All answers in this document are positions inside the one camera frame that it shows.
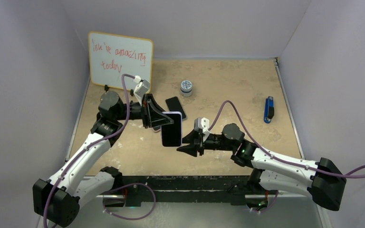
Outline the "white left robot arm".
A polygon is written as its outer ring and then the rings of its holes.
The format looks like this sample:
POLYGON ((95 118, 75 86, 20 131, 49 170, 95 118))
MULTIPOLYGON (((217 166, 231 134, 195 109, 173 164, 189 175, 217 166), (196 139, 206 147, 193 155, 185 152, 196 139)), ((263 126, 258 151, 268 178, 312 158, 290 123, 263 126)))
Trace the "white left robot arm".
POLYGON ((142 120, 145 128, 173 124, 164 114, 152 94, 145 94, 141 102, 124 103, 117 92, 102 94, 98 114, 90 134, 79 150, 48 180, 39 179, 33 185, 34 211, 43 217, 43 226, 63 228, 77 217, 79 210, 99 194, 126 193, 121 172, 105 167, 91 180, 82 180, 93 164, 119 139, 128 120, 142 120))

